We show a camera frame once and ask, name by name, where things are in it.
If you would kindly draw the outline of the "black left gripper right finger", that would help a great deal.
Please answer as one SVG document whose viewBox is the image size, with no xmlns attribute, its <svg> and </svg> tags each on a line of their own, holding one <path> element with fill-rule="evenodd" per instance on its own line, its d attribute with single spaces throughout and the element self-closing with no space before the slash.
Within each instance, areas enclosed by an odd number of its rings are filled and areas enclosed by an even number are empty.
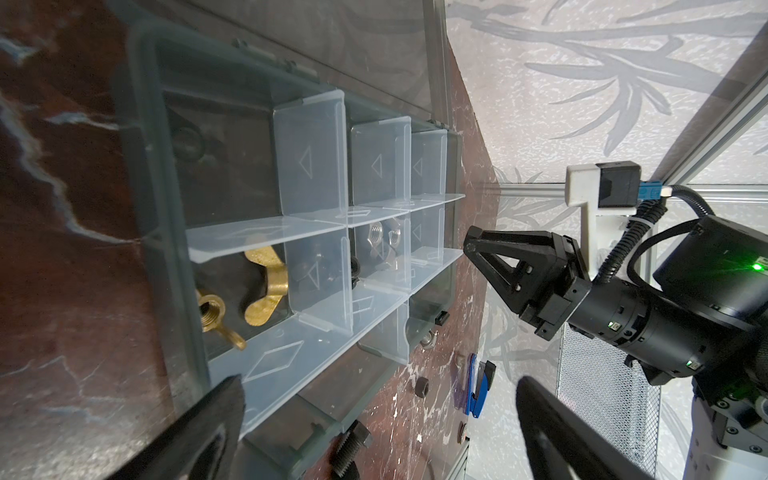
<svg viewBox="0 0 768 480">
<path fill-rule="evenodd" d="M 536 379 L 519 380 L 516 407 L 535 479 L 649 477 Z"/>
</svg>

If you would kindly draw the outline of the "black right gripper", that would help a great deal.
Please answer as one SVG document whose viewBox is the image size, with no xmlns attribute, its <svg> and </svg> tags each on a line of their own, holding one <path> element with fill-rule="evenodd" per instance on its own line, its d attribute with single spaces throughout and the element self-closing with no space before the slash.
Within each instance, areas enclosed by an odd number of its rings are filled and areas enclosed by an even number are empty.
<svg viewBox="0 0 768 480">
<path fill-rule="evenodd" d="M 472 226 L 463 251 L 506 306 L 540 337 L 550 340 L 567 325 L 641 364 L 652 363 L 653 297 L 623 280 L 593 283 L 572 239 Z"/>
</svg>

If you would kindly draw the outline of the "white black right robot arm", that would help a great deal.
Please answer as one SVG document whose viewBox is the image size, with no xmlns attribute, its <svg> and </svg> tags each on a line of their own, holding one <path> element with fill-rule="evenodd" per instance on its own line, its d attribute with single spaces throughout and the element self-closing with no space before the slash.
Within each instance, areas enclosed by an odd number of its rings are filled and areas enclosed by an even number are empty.
<svg viewBox="0 0 768 480">
<path fill-rule="evenodd" d="M 550 339 L 599 339 L 653 386 L 688 378 L 688 479 L 767 475 L 767 237 L 674 185 L 643 201 L 595 276 L 577 242 L 472 227 L 463 250 L 506 306 Z"/>
</svg>

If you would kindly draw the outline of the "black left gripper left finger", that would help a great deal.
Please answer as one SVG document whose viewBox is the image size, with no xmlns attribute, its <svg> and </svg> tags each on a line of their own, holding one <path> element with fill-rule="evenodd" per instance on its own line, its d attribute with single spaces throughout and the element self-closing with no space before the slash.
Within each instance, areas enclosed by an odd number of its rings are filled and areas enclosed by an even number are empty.
<svg viewBox="0 0 768 480">
<path fill-rule="evenodd" d="M 109 477 L 227 479 L 244 413 L 241 376 L 229 376 Z"/>
</svg>

